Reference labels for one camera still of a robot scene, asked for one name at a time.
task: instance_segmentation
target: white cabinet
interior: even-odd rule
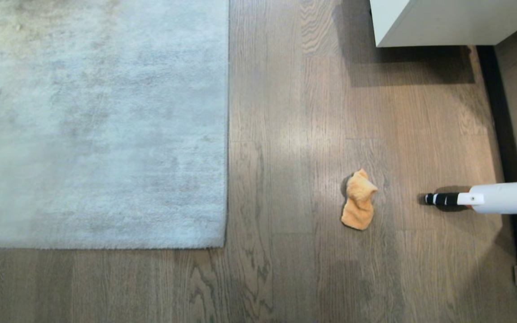
[[[517,0],[370,0],[377,47],[496,45],[517,31]]]

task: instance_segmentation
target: wood grain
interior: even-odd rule
[[[0,250],[0,322],[517,322],[507,218],[416,200],[501,180],[476,52],[377,49],[368,8],[232,1],[224,248]]]

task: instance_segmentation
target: light blue rug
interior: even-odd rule
[[[0,0],[0,247],[221,247],[228,0]]]

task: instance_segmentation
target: wooden floor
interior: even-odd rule
[[[224,249],[0,249],[0,322],[517,322],[507,217],[416,200],[501,180],[474,49],[376,49],[368,0],[234,0],[230,39]]]

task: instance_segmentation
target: white vacuum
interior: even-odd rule
[[[468,192],[431,193],[428,205],[464,205],[478,213],[517,214],[517,182],[472,186]]]

